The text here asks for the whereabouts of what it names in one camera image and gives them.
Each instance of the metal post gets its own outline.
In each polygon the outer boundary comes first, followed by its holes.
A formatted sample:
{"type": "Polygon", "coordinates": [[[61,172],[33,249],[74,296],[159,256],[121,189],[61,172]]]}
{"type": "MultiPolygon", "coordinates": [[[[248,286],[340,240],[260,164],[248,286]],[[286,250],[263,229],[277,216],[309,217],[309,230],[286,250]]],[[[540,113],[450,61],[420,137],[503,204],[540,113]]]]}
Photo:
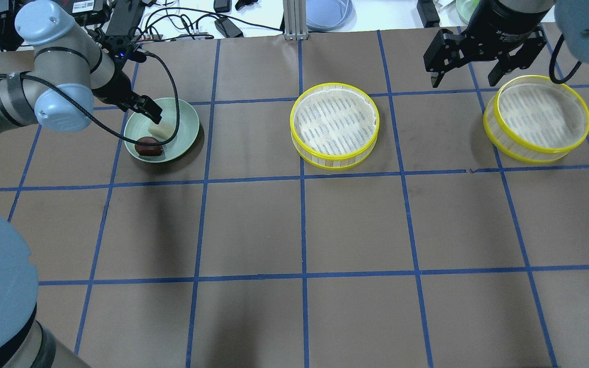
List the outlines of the metal post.
{"type": "Polygon", "coordinates": [[[286,40],[308,39],[306,0],[283,0],[283,19],[286,40]]]}

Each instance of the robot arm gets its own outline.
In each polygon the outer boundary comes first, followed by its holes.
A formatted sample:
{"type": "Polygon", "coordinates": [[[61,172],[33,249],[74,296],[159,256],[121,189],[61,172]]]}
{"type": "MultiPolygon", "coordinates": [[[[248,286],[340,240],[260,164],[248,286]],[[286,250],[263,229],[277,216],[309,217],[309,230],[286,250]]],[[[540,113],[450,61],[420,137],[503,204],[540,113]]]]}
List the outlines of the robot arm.
{"type": "MultiPolygon", "coordinates": [[[[552,5],[554,0],[481,0],[465,31],[440,30],[425,52],[433,88],[445,73],[471,61],[497,60],[488,75],[490,86],[516,68],[530,67],[547,44],[539,24],[552,5]]],[[[555,14],[572,54],[589,63],[589,2],[558,0],[555,14]]]]}
{"type": "MultiPolygon", "coordinates": [[[[161,108],[151,98],[134,93],[121,68],[56,3],[37,0],[26,5],[15,27],[35,52],[35,70],[28,75],[58,86],[91,113],[94,95],[124,111],[133,109],[160,121],[161,108]]],[[[89,124],[70,102],[23,74],[0,79],[0,133],[36,123],[59,131],[89,124]]]]}

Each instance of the white label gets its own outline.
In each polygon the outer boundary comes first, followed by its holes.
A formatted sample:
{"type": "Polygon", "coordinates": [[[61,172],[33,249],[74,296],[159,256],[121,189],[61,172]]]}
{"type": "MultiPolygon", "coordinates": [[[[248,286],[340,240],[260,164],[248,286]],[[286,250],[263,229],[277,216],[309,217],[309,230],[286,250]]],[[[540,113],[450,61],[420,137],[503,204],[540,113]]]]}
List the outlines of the white label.
{"type": "Polygon", "coordinates": [[[74,3],[72,7],[72,14],[74,13],[81,13],[81,12],[89,12],[94,9],[94,0],[86,0],[85,2],[77,2],[74,3]]]}

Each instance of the light green plate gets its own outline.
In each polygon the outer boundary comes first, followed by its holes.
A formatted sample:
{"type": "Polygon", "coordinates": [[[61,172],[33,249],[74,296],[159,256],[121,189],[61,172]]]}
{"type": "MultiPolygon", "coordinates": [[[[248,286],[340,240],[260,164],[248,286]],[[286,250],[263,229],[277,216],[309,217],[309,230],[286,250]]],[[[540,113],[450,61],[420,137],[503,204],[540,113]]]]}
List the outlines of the light green plate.
{"type": "MultiPolygon", "coordinates": [[[[176,104],[173,98],[158,98],[155,100],[157,105],[163,109],[162,117],[171,124],[176,123],[176,104]]],[[[126,151],[129,151],[131,156],[146,163],[165,163],[181,156],[194,143],[199,133],[199,115],[194,107],[183,100],[178,101],[178,109],[180,115],[180,125],[176,138],[172,142],[163,146],[163,154],[161,156],[140,156],[135,151],[135,145],[129,142],[124,142],[126,151]]],[[[143,114],[134,112],[133,115],[126,122],[124,128],[124,136],[132,140],[138,140],[142,137],[151,136],[149,133],[150,124],[154,124],[148,117],[143,114]]]]}

